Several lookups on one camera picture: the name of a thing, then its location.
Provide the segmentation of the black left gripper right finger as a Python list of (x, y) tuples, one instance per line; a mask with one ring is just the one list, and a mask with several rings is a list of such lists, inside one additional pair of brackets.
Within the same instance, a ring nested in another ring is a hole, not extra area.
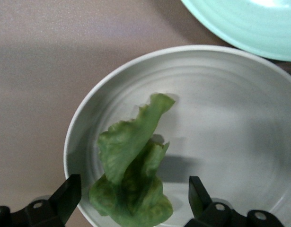
[(186, 227), (282, 227), (273, 214), (251, 210), (243, 216), (223, 202), (213, 202), (198, 176), (189, 177), (188, 200), (194, 217)]

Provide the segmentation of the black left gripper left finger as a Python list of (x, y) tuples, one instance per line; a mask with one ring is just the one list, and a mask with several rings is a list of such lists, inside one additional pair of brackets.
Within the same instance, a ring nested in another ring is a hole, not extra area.
[(16, 212), (0, 206), (0, 227), (64, 227), (81, 200), (81, 176), (72, 174), (50, 196)]

